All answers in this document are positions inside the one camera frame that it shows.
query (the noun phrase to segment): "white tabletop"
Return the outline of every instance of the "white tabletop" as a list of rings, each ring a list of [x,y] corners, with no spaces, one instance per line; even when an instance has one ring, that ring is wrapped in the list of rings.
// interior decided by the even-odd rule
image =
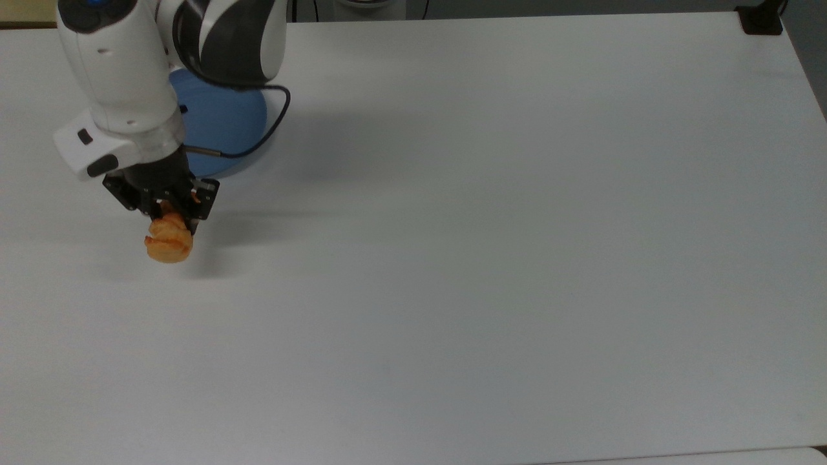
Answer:
[[[507,465],[827,443],[827,125],[734,13],[291,26],[187,262],[0,33],[3,463]]]

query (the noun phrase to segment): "orange object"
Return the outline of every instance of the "orange object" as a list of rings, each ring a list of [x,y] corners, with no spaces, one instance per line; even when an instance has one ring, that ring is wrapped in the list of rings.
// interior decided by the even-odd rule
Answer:
[[[146,254],[161,263],[184,261],[193,250],[193,235],[184,224],[184,217],[170,205],[161,204],[162,218],[152,220],[150,236],[144,237]]]

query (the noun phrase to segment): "black cable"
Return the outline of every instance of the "black cable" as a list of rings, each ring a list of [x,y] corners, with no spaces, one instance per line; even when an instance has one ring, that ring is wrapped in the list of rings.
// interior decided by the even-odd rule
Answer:
[[[275,118],[275,121],[273,122],[273,125],[270,126],[270,129],[267,130],[265,135],[262,136],[261,139],[254,146],[248,148],[245,151],[240,151],[238,153],[221,152],[221,157],[222,158],[242,158],[244,156],[250,155],[254,151],[257,151],[261,146],[264,145],[265,142],[267,142],[268,139],[270,139],[270,136],[273,135],[273,133],[275,132],[275,129],[279,126],[279,124],[281,124],[281,120],[284,119],[284,115],[287,114],[287,108],[290,106],[290,91],[283,85],[274,85],[274,84],[268,84],[268,85],[262,86],[261,88],[262,89],[268,89],[268,90],[280,90],[280,91],[284,92],[284,106],[281,108],[281,112],[279,113],[279,116]]]

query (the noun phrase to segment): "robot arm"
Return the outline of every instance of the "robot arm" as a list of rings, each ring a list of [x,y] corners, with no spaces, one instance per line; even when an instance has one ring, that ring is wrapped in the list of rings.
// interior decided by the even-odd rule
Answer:
[[[286,0],[59,0],[58,32],[90,108],[55,133],[72,171],[130,210],[167,200],[194,233],[218,191],[189,172],[169,82],[183,65],[210,84],[252,89],[284,55]]]

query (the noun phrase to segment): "black clamp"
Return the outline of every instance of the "black clamp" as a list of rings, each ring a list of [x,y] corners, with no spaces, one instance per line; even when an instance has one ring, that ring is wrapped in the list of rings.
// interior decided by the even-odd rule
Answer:
[[[780,36],[784,27],[778,12],[786,0],[764,0],[756,7],[736,7],[743,31],[750,36]]]

